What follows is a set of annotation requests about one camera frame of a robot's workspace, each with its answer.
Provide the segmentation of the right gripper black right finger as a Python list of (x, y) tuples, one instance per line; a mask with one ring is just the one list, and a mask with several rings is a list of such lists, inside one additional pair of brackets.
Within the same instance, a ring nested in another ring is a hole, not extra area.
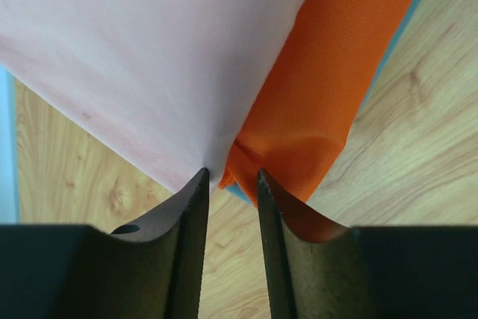
[(330, 220), (258, 173), (274, 318), (475, 318), (475, 226), (356, 226)]

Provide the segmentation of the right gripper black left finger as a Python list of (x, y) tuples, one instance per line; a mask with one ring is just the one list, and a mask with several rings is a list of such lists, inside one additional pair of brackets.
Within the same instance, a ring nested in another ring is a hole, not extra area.
[(3, 318), (196, 318), (209, 173), (110, 233), (90, 225), (1, 227)]

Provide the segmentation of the pink t-shirt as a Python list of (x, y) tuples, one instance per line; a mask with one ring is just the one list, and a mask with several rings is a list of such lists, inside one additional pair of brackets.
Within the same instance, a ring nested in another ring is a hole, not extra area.
[(170, 191), (212, 185), (305, 0), (1, 0), (1, 64)]

